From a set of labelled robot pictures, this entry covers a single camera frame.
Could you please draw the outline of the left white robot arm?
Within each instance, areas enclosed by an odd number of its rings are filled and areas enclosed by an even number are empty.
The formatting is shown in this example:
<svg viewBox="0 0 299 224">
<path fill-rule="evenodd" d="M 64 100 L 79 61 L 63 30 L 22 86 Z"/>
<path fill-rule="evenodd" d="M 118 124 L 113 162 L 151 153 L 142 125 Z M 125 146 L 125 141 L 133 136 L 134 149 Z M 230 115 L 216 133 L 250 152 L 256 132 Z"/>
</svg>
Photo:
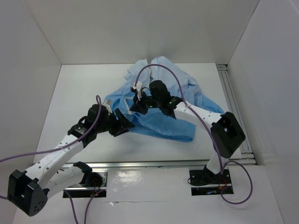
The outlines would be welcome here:
<svg viewBox="0 0 299 224">
<path fill-rule="evenodd" d="M 109 112 L 105 106 L 93 105 L 88 114 L 70 128 L 55 152 L 48 153 L 24 171 L 15 170 L 9 176 L 8 200 L 32 217 L 52 196 L 69 186 L 99 184 L 101 178 L 84 162 L 78 161 L 67 169 L 62 167 L 94 141 L 99 133 L 109 132 L 116 137 L 134 127 L 119 109 Z"/>
</svg>

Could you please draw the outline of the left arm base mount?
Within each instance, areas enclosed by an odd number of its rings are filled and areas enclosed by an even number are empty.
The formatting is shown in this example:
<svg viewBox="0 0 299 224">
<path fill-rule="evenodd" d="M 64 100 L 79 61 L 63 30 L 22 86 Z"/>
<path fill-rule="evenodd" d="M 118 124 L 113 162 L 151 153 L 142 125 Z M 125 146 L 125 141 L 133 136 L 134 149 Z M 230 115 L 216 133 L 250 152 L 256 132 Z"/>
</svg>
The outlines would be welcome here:
<svg viewBox="0 0 299 224">
<path fill-rule="evenodd" d="M 83 179 L 66 188 L 72 198 L 104 198 L 107 196 L 107 171 L 94 171 L 83 162 L 73 164 L 83 170 Z"/>
</svg>

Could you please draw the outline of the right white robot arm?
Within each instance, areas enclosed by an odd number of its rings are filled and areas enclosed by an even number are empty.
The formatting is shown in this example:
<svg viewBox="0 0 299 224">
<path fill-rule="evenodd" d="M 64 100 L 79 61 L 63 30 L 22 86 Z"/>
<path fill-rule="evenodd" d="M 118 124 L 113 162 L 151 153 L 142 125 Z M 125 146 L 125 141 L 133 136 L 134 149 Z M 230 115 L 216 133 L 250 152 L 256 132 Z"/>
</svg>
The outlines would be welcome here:
<svg viewBox="0 0 299 224">
<path fill-rule="evenodd" d="M 143 91 L 141 82 L 133 84 L 130 89 L 135 94 L 131 111 L 145 115 L 149 109 L 158 108 L 168 117 L 187 121 L 208 132 L 215 153 L 206 164 L 204 178 L 209 183 L 216 182 L 228 160 L 246 139 L 235 115 L 231 112 L 211 112 L 194 106 L 184 97 L 171 95 L 160 80 L 149 84 L 150 95 Z"/>
</svg>

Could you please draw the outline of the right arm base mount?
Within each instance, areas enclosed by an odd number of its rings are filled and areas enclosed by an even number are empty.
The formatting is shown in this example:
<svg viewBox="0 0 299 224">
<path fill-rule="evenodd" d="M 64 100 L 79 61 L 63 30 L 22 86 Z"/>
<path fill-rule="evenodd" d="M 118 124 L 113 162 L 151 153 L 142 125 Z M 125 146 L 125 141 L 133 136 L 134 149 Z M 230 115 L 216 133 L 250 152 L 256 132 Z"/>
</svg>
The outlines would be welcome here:
<svg viewBox="0 0 299 224">
<path fill-rule="evenodd" d="M 233 194 L 233 186 L 228 169 L 223 174 L 213 174 L 206 167 L 202 169 L 189 170 L 187 183 L 191 186 L 192 196 L 209 196 Z"/>
</svg>

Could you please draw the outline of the light blue zip jacket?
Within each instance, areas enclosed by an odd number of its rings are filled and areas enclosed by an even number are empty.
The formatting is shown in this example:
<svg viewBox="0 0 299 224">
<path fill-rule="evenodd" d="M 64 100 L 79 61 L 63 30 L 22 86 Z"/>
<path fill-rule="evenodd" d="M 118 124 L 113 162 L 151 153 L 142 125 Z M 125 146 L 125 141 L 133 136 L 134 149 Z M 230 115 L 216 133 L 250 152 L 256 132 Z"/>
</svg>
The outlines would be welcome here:
<svg viewBox="0 0 299 224">
<path fill-rule="evenodd" d="M 196 126 L 177 119 L 174 114 L 178 103 L 187 101 L 193 107 L 221 113 L 224 111 L 206 97 L 198 82 L 164 56 L 148 63 L 137 61 L 124 76 L 125 83 L 108 94 L 112 110 L 119 109 L 135 127 L 132 132 L 148 136 L 193 141 Z"/>
</svg>

